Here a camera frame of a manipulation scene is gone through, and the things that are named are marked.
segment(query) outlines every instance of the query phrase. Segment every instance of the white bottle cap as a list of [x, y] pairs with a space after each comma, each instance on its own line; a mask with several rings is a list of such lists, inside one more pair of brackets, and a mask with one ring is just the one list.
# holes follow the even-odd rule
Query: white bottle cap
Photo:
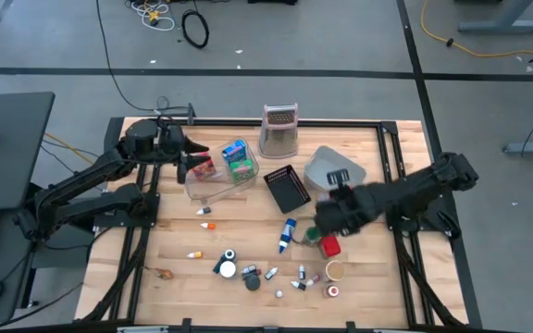
[[219, 267], [219, 273], [224, 278], [232, 278], [236, 274], [236, 265], [231, 261], [226, 261]]

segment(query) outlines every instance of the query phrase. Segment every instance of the cheese grater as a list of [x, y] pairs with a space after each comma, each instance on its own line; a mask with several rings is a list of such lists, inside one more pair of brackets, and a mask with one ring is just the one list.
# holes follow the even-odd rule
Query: cheese grater
[[265, 105], [258, 148], [264, 158], [284, 158], [297, 154], [297, 103]]

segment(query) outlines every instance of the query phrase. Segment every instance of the yellow cable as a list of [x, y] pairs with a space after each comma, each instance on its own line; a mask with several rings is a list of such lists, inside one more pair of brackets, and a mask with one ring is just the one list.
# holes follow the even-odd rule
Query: yellow cable
[[[423, 31], [431, 38], [438, 40], [440, 42], [447, 43], [448, 40], [445, 38], [441, 38], [439, 36], [434, 35], [433, 33], [429, 32], [427, 28], [425, 27], [425, 12], [427, 11], [427, 3], [428, 0], [425, 0], [425, 3], [423, 4], [423, 10], [421, 10], [421, 28], [423, 28]], [[452, 43], [452, 46], [455, 46], [459, 48], [460, 50], [477, 57], [502, 57], [502, 56], [514, 56], [514, 55], [520, 55], [520, 54], [526, 54], [526, 55], [533, 55], [533, 51], [530, 50], [518, 50], [518, 51], [512, 51], [512, 52], [506, 52], [506, 53], [498, 53], [498, 54], [480, 54], [476, 53], [465, 46], [459, 44], [459, 43]]]
[[71, 152], [73, 152], [77, 156], [81, 157], [84, 161], [88, 162], [89, 164], [91, 164], [91, 165], [93, 164], [92, 160], [90, 160], [88, 157], [84, 156], [82, 153], [78, 152], [75, 148], [71, 147], [70, 145], [68, 145], [67, 143], [62, 141], [61, 139], [58, 139], [56, 136], [54, 136], [52, 134], [49, 134], [49, 133], [45, 133], [44, 135], [46, 135], [47, 137], [55, 140], [56, 142], [61, 143], [62, 145], [67, 147]]

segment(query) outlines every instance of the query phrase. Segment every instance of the gray floor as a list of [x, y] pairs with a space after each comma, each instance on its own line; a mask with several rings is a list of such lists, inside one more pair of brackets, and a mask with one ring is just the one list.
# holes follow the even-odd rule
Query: gray floor
[[[485, 19], [501, 9], [461, 3], [431, 0], [428, 27], [479, 52], [533, 49], [533, 34], [457, 34], [460, 20]], [[430, 40], [418, 25], [423, 1], [406, 4], [425, 72], [527, 73], [528, 64], [515, 57], [479, 59]], [[177, 18], [190, 7], [172, 5]], [[101, 0], [113, 66], [412, 70], [393, 1], [303, 0], [291, 7], [233, 0], [199, 7], [211, 27], [203, 51], [179, 43], [179, 31], [142, 27], [122, 1]], [[533, 19], [533, 6], [524, 18]], [[15, 0], [0, 25], [0, 67], [104, 68], [94, 3], [36, 6]], [[173, 105], [193, 103], [199, 116], [257, 117], [265, 103], [297, 102], [302, 117], [423, 119], [413, 80], [130, 76], [118, 82], [136, 105], [153, 107], [165, 95]], [[533, 161], [501, 153], [505, 143], [524, 140], [533, 125], [533, 83], [428, 81], [427, 86], [443, 149], [466, 154], [481, 176], [479, 185], [458, 194], [456, 202], [483, 324], [533, 332]], [[120, 100], [109, 77], [0, 75], [0, 93], [34, 91], [56, 93], [47, 131], [95, 153], [102, 152], [110, 117], [141, 114]], [[71, 153], [54, 152], [72, 168], [85, 167]], [[33, 180], [46, 185], [68, 175], [41, 154]], [[79, 283], [83, 272], [84, 267], [39, 271], [42, 284], [33, 298], [54, 299]], [[76, 301], [77, 293], [18, 325], [69, 322]]]

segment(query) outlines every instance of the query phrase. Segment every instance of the red carton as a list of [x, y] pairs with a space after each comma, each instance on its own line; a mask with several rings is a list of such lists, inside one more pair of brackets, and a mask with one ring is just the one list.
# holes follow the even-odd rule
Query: red carton
[[[209, 156], [209, 153], [198, 153], [198, 156]], [[204, 161], [198, 166], [192, 168], [192, 173], [197, 178], [197, 180], [205, 180], [207, 177], [212, 176], [216, 173], [215, 166], [213, 165], [213, 160]]]

